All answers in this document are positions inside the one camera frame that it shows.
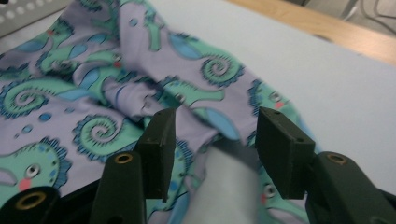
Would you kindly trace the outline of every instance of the seahorse eye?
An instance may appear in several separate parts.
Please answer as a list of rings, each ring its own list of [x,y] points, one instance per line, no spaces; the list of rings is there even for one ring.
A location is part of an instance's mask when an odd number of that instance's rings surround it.
[[[276,102],[279,102],[282,100],[282,96],[279,93],[277,93],[276,91],[274,91],[270,95],[270,100],[276,103]]]
[[[184,97],[184,95],[179,94],[179,93],[175,95],[175,98],[176,98],[179,102],[181,102],[182,104],[183,104],[184,101],[186,100],[186,97]]]
[[[119,54],[115,54],[113,58],[114,58],[114,61],[116,61],[116,62],[121,60],[121,56]]]
[[[27,167],[25,171],[25,177],[33,178],[40,173],[40,166],[38,164],[32,164]]]
[[[264,186],[264,194],[267,198],[272,198],[276,195],[276,188],[272,184],[266,184]]]

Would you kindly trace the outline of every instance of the black plastic part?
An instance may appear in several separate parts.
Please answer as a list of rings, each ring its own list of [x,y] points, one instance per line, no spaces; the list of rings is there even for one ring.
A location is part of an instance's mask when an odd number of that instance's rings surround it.
[[[59,223],[60,196],[52,187],[36,187],[9,199],[0,210],[1,224]]]
[[[90,223],[146,223],[142,161],[137,152],[121,152],[107,159]]]
[[[396,223],[393,207],[352,159],[335,152],[321,152],[313,161],[312,172],[318,188],[309,190],[308,195],[321,191],[331,223]],[[308,201],[316,205],[324,203],[309,198]],[[307,210],[308,214],[318,212],[315,206]]]
[[[261,107],[256,148],[282,198],[302,199],[304,167],[315,156],[315,142],[282,113]]]
[[[134,148],[142,157],[147,199],[168,198],[176,148],[175,111],[157,112]]]
[[[62,224],[89,222],[99,181],[96,180],[84,188],[62,197]]]

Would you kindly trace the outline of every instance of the screw hole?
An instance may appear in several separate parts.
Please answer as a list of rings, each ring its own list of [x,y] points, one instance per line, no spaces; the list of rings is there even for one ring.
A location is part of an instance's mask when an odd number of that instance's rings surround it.
[[[338,163],[340,165],[344,165],[345,163],[347,163],[347,159],[346,158],[344,158],[342,156],[339,156],[339,155],[336,155],[336,154],[329,154],[329,155],[327,155],[327,158],[330,161]]]
[[[132,159],[133,159],[133,156],[131,156],[130,154],[122,153],[122,154],[118,155],[116,157],[116,159],[114,159],[114,160],[118,164],[124,164],[124,163],[131,161]]]
[[[42,191],[33,192],[23,196],[17,201],[15,207],[19,210],[28,210],[41,204],[46,199],[46,194]]]
[[[122,216],[114,216],[108,219],[107,224],[121,224],[123,222]]]

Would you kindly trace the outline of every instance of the green seahorse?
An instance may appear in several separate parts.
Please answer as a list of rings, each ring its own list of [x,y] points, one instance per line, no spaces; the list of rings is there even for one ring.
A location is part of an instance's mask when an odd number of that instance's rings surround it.
[[[296,113],[289,99],[274,91],[271,87],[258,79],[254,80],[251,85],[252,87],[247,93],[250,97],[249,104],[253,107],[253,116],[258,117],[260,106],[263,106],[282,112],[286,117],[297,124],[299,120],[298,113]]]
[[[113,6],[113,0],[102,1],[106,3],[108,9],[109,18],[105,21],[91,19],[91,23],[94,26],[100,27],[106,31],[108,31],[111,35],[119,39],[119,15],[118,15],[118,7]]]
[[[67,101],[91,96],[89,92],[71,83],[54,78],[36,78],[14,81],[0,92],[0,115],[6,119],[27,116],[33,110],[46,105],[51,96]]]
[[[244,74],[244,66],[235,57],[195,37],[169,33],[169,41],[181,57],[189,60],[205,59],[201,73],[211,85],[228,87]]]
[[[122,69],[121,56],[111,50],[102,50],[88,56],[86,63],[101,63],[90,70],[78,83],[78,86],[91,91],[104,104],[107,104],[103,95],[102,85],[108,77],[114,77],[117,81],[122,81],[131,75]]]
[[[29,72],[29,63],[19,67],[9,67],[6,70],[0,69],[0,81],[11,79],[27,79],[32,74]]]
[[[224,99],[224,90],[207,91],[200,89],[190,82],[179,80],[177,77],[167,77],[160,82],[165,92],[172,95],[181,104],[191,106],[197,101],[221,101]],[[157,92],[154,97],[161,101],[163,91]]]
[[[276,217],[271,215],[271,210],[275,209],[278,211],[282,211],[285,213],[289,213],[296,218],[300,219],[305,223],[309,223],[308,215],[302,207],[297,206],[296,204],[283,200],[280,194],[277,192],[277,189],[274,183],[271,180],[271,177],[267,174],[265,169],[262,167],[259,171],[260,174],[260,191],[261,202],[259,206],[259,215],[261,222],[272,220],[271,223],[282,223]]]
[[[97,0],[78,0],[78,1],[88,11],[96,12],[102,10],[102,5],[100,4],[100,1]]]
[[[24,52],[36,52],[49,46],[49,49],[57,49],[67,38],[74,34],[74,28],[62,19],[58,19],[43,34],[27,41],[16,47],[17,50]]]
[[[146,8],[144,26],[148,30],[149,35],[149,47],[151,51],[158,51],[161,48],[161,29],[165,26],[165,23],[161,18],[157,16],[155,8],[145,0],[121,0],[120,6],[134,3],[143,5]]]
[[[48,76],[69,76],[79,66],[79,62],[72,59],[87,51],[85,45],[66,46],[43,53],[36,63],[42,74]]]
[[[91,161],[106,162],[111,155],[132,150],[143,131],[128,119],[117,123],[105,115],[89,115],[73,130],[78,152]]]
[[[67,181],[71,162],[66,149],[48,137],[26,145],[12,154],[0,156],[0,172],[9,179],[0,179],[0,207],[15,194],[33,187],[56,189]]]

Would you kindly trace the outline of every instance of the lavender fabric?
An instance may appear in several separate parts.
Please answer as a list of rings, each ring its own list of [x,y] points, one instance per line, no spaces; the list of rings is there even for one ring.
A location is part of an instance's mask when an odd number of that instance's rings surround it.
[[[251,147],[259,106],[300,122],[286,97],[225,50],[170,29],[149,2],[74,1],[0,55],[0,206],[32,187],[66,195],[90,184],[109,156],[134,149],[141,124],[175,107],[169,200],[147,200],[147,210],[148,223],[181,223],[205,180],[207,147],[223,137]],[[258,175],[260,223],[307,222]]]

